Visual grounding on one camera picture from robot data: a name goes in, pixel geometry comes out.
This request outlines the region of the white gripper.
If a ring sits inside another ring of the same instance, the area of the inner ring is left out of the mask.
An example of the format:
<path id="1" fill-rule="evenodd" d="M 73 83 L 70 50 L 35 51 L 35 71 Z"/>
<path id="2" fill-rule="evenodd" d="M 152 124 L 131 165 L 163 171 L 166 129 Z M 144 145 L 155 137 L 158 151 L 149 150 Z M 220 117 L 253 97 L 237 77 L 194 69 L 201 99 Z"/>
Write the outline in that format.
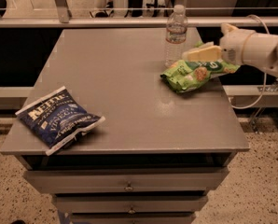
<path id="1" fill-rule="evenodd" d="M 213 45 L 206 48 L 197 48 L 185 51 L 182 59 L 189 62 L 214 62 L 221 58 L 227 63 L 237 65 L 253 65 L 254 62 L 246 59 L 245 46 L 255 30 L 238 29 L 238 27 L 229 23 L 221 24 L 221 32 L 223 36 L 220 38 L 219 46 Z"/>

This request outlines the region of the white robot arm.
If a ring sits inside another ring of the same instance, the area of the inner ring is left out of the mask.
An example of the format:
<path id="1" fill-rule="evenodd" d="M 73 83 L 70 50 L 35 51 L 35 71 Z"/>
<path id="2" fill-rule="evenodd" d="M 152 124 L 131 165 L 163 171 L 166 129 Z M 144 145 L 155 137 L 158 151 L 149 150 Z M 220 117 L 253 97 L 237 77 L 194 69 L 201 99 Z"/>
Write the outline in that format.
<path id="1" fill-rule="evenodd" d="M 278 77 L 278 35 L 262 34 L 255 30 L 240 29 L 228 23 L 221 24 L 223 36 L 219 45 L 205 43 L 182 54 L 189 62 L 223 60 L 235 65 L 250 65 Z"/>

